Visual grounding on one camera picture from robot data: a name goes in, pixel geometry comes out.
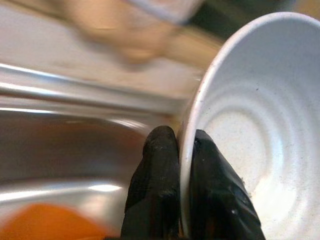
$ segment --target stainless steel sink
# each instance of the stainless steel sink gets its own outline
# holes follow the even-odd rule
[[[92,85],[87,96],[70,98],[68,88],[75,92],[81,85],[85,92],[86,86],[57,76],[48,79],[21,69],[2,69],[1,74],[0,224],[31,203],[54,203],[119,233],[145,138],[155,126],[172,126],[171,113],[152,112],[146,105],[139,109],[139,104],[108,105],[108,99],[95,100]],[[56,81],[73,87],[50,96],[49,84],[35,89],[35,82],[22,81],[32,76],[38,84]]]

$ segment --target orange object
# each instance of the orange object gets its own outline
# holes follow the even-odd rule
[[[32,204],[0,229],[1,240],[102,240],[114,237],[99,226],[65,207]]]

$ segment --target white bowl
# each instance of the white bowl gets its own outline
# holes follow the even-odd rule
[[[206,72],[180,129],[183,230],[196,129],[242,177],[267,239],[320,237],[320,22],[260,17],[235,33]]]

